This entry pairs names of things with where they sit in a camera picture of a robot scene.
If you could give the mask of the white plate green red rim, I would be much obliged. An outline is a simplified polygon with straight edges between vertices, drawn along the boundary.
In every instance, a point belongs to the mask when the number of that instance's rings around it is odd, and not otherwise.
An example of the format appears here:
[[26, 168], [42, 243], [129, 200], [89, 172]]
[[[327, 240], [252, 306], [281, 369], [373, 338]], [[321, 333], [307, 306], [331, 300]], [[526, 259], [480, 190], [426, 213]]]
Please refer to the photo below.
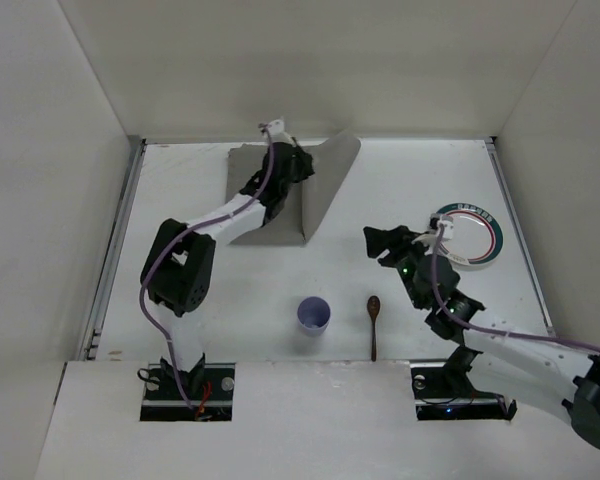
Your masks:
[[496, 219], [481, 206], [455, 202], [440, 207], [438, 216], [449, 217], [453, 236], [445, 233], [438, 253], [462, 267], [482, 268], [494, 262], [504, 246], [504, 234]]

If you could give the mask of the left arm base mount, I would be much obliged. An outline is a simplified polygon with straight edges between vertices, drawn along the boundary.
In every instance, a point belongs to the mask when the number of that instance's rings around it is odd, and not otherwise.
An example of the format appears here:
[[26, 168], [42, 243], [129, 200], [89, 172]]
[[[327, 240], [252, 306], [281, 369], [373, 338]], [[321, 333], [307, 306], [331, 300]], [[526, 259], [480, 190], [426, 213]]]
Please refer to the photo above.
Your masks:
[[175, 373], [166, 359], [140, 368], [144, 383], [140, 420], [142, 422], [229, 422], [233, 414], [236, 365], [205, 363], [191, 371], [179, 371], [183, 398]]

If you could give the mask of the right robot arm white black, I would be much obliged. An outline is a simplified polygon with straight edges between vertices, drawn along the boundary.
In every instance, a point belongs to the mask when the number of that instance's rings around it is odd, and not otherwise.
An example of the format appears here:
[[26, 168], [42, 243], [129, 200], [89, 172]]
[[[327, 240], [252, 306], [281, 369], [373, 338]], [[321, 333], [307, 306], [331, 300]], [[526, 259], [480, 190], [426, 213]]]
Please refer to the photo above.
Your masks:
[[517, 331], [462, 293], [459, 274], [440, 253], [450, 222], [434, 220], [419, 233], [400, 225], [366, 226], [366, 254], [395, 270], [426, 325], [456, 344], [442, 370], [454, 397], [473, 392], [508, 397], [569, 425], [600, 450], [600, 347]]

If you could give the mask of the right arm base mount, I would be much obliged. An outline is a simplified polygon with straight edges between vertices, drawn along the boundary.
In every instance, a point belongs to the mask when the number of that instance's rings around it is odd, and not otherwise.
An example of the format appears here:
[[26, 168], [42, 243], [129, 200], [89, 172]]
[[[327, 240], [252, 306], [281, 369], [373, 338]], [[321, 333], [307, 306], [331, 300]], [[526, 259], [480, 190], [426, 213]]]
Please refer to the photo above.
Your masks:
[[459, 346], [446, 360], [410, 363], [411, 388], [419, 421], [511, 421], [515, 400], [476, 389], [468, 378], [477, 353]]

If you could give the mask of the grey cloth placemat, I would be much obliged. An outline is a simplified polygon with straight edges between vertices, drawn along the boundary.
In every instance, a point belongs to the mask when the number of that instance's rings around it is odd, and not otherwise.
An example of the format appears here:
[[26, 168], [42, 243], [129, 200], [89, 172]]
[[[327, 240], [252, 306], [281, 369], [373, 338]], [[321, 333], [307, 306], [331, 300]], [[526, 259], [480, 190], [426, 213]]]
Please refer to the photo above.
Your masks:
[[346, 131], [308, 147], [295, 140], [313, 157], [315, 173], [292, 186], [282, 211], [270, 223], [243, 233], [232, 241], [234, 245], [306, 244], [320, 227], [361, 149], [361, 141]]

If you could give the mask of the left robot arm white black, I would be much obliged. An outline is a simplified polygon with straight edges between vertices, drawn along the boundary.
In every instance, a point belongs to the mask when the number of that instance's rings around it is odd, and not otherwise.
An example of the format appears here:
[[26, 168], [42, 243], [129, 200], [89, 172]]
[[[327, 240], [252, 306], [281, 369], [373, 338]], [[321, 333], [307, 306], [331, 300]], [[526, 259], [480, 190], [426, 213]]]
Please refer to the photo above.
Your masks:
[[190, 385], [204, 368], [204, 355], [184, 367], [176, 357], [175, 335], [147, 306], [164, 307], [173, 318], [196, 310], [208, 294], [216, 250], [270, 224], [283, 211], [292, 187], [314, 174], [313, 157], [297, 142], [268, 145], [261, 168], [225, 205], [193, 222], [169, 218], [160, 225], [140, 274], [139, 305], [163, 335], [165, 375]]

